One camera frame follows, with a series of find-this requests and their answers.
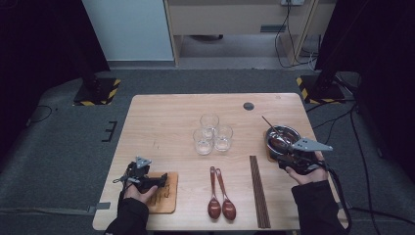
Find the black and yellow hazard tape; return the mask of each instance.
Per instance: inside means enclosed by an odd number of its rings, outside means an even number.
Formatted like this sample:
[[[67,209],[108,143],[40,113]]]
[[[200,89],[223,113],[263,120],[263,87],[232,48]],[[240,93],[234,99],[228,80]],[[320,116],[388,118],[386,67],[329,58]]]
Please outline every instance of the black and yellow hazard tape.
[[[304,100],[304,102],[306,104],[340,104],[340,103],[344,103],[344,100],[335,100],[335,99],[313,99],[309,97],[309,93],[306,89],[306,87],[304,86],[304,83],[302,81],[301,77],[297,78],[297,85],[299,86],[301,95],[302,95],[302,99]]]
[[[108,98],[105,100],[100,101],[93,101],[93,100],[82,100],[82,101],[74,101],[73,104],[75,106],[95,106],[95,105],[109,105],[116,94],[116,91],[118,90],[119,84],[121,83],[121,79],[115,79],[114,84],[111,87],[110,93],[108,95]]]

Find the black stand base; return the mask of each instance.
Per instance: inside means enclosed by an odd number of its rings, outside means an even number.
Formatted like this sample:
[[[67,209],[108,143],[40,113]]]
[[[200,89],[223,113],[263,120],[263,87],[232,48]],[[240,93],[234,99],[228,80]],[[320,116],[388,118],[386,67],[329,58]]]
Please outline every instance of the black stand base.
[[[116,78],[97,78],[100,88],[97,91],[90,91],[83,82],[73,102],[76,105],[108,105],[114,96],[117,88]]]
[[[298,81],[302,98],[305,103],[343,102],[345,100],[345,95],[336,84],[331,84],[331,86],[323,92],[316,92],[314,87],[317,78],[318,75],[302,75],[300,81]]]

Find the white wall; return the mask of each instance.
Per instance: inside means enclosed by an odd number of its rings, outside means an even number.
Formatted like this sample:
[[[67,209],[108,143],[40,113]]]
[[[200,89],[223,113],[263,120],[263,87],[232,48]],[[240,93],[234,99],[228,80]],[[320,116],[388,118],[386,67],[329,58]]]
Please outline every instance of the white wall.
[[[173,61],[162,0],[83,0],[108,61]]]

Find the desk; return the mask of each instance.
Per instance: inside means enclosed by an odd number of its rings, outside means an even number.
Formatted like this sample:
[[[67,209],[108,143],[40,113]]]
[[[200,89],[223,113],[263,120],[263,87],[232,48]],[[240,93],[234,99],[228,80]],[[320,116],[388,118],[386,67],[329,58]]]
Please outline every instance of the desk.
[[[324,34],[335,5],[336,0],[305,0],[291,8],[291,36],[287,30],[281,33],[291,64],[308,34]],[[282,25],[288,13],[287,6],[276,0],[164,0],[164,7],[176,65],[183,35],[269,33],[261,32],[261,27]]]
[[[254,109],[245,110],[246,102],[254,104]],[[220,123],[233,127],[233,143],[228,152],[213,150],[207,156],[196,153],[192,133],[200,126],[203,113],[216,113]],[[150,214],[148,230],[259,230],[250,167],[250,155],[256,155],[270,229],[299,229],[297,206],[291,193],[297,183],[267,159],[263,133],[269,126],[262,116],[273,124],[288,125],[301,136],[314,139],[300,96],[293,93],[135,96],[100,200],[101,203],[111,202],[111,207],[97,210],[94,228],[105,230],[115,219],[121,184],[114,184],[113,180],[123,175],[136,156],[141,156],[153,161],[150,171],[178,172],[175,212]],[[208,216],[209,168],[212,165],[221,168],[226,193],[236,206],[234,221],[226,220],[223,214],[218,220]],[[216,196],[222,203],[218,187]],[[339,217],[346,223],[342,212]]]

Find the wooden chopsticks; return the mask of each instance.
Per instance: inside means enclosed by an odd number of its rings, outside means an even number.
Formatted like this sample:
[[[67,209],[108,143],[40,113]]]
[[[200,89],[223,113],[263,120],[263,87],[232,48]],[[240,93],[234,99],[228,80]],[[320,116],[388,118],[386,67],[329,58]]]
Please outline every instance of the wooden chopsticks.
[[[258,162],[256,156],[250,156],[251,174],[253,176],[253,187],[256,206],[256,219],[259,228],[270,228],[268,209],[266,207],[265,195],[263,193],[262,181],[260,180]]]

